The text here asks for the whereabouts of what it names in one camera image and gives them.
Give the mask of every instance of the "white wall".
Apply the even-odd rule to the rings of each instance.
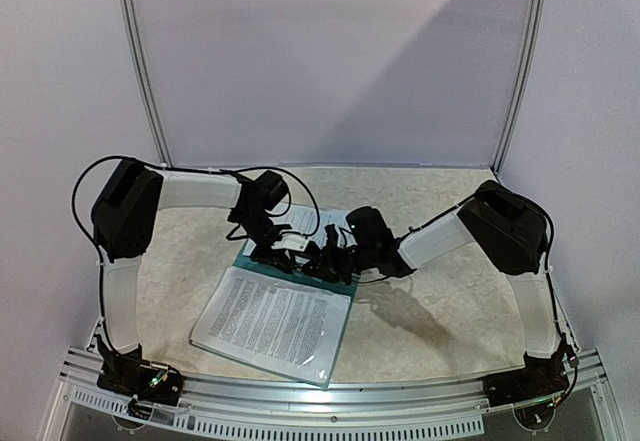
[[[640,0],[545,0],[502,175],[557,224],[558,291],[640,439]]]
[[[173,162],[200,166],[488,166],[528,5],[136,0]]]
[[[156,153],[118,0],[0,5],[0,439],[31,441],[67,346],[97,316],[95,254],[69,208],[75,178],[105,154]]]

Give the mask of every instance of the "beige marbled surface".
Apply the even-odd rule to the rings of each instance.
[[[378,207],[396,236],[475,190],[489,171],[405,168],[297,168],[320,207]],[[296,204],[308,204],[287,180]],[[189,333],[240,250],[224,239],[226,210],[179,208],[158,214],[140,268],[138,332],[147,359],[201,374],[280,379],[189,344]],[[333,375],[336,382],[459,376],[522,364],[524,337],[506,278],[476,245],[402,280],[361,286]]]

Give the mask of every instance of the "robotic arm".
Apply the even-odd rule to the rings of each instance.
[[[347,215],[356,241],[338,246],[335,227],[325,227],[320,248],[290,226],[275,225],[269,211],[289,194],[282,177],[266,171],[257,179],[239,172],[207,172],[151,167],[125,158],[94,204],[93,240],[101,266],[101,308],[105,341],[98,386],[135,400],[175,405],[182,376],[167,365],[142,358],[136,330],[136,285],[156,213],[170,207],[210,206],[230,209],[228,220],[256,243],[251,257],[283,271],[293,269],[327,282],[351,281],[353,274],[377,268],[403,277],[468,243],[477,242],[511,282],[522,318],[526,354],[520,370],[485,378],[491,405],[550,395],[568,387],[562,360],[577,358],[566,343],[548,277],[550,236],[539,206],[488,181],[464,201],[418,229],[394,238],[377,209],[358,208]],[[227,239],[232,237],[235,228]],[[306,258],[303,264],[297,259]]]

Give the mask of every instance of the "paper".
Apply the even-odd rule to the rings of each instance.
[[[286,208],[286,203],[280,203],[273,210],[273,213],[281,213]],[[348,213],[349,211],[343,209],[320,210],[320,227],[318,228],[318,231],[309,238],[309,240],[315,241],[318,247],[322,248],[327,244],[327,233],[325,232],[324,227],[329,224],[334,224],[339,235],[339,245],[343,246],[345,240],[347,245],[354,244],[355,240],[353,239],[353,236],[348,233],[349,229],[347,220],[345,219]],[[288,224],[291,226],[292,231],[298,231],[302,234],[310,233],[316,226],[316,210],[310,206],[298,206],[294,204],[291,205],[287,214],[279,218],[273,218],[273,222],[275,224]],[[340,228],[343,228],[346,232],[341,234]],[[249,256],[255,247],[256,244],[253,241],[247,241],[242,254]]]
[[[350,302],[345,295],[229,268],[191,341],[257,368],[326,386]]]

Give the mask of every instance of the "metal frame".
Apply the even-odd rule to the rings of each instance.
[[[579,357],[576,390],[590,389],[597,396],[605,439],[623,441],[615,401],[597,351],[585,351]],[[60,438],[71,403],[128,419],[123,414],[128,399],[96,387],[101,367],[99,355],[69,349],[42,439]],[[512,409],[489,407],[481,375],[404,383],[333,384],[323,391],[294,382],[184,374],[179,406],[156,406],[161,416],[157,421],[152,417],[149,424],[231,441],[459,439],[484,431],[483,414]]]
[[[120,5],[122,7],[127,39],[129,40],[129,48],[131,49],[131,59],[133,61],[136,78],[138,79],[140,95],[142,96],[142,104],[144,105],[147,121],[149,122],[149,129],[151,130],[151,135],[160,160],[171,166],[169,145],[167,144],[167,138],[164,134],[162,123],[160,122],[158,107],[153,95],[153,90],[151,89],[151,81],[149,80],[147,62],[136,18],[135,3],[134,0],[120,0]]]
[[[513,137],[516,120],[520,112],[520,106],[522,105],[522,99],[524,97],[527,79],[529,77],[529,72],[531,71],[531,62],[533,60],[536,39],[538,37],[543,3],[544,0],[531,0],[529,5],[527,29],[523,40],[522,51],[520,53],[520,66],[518,68],[516,84],[511,96],[511,103],[509,105],[507,119],[493,157],[493,164],[491,166],[491,170],[497,178],[499,178],[500,172],[502,171],[505,160],[507,158],[507,153],[509,151],[509,145],[511,144],[511,138]]]

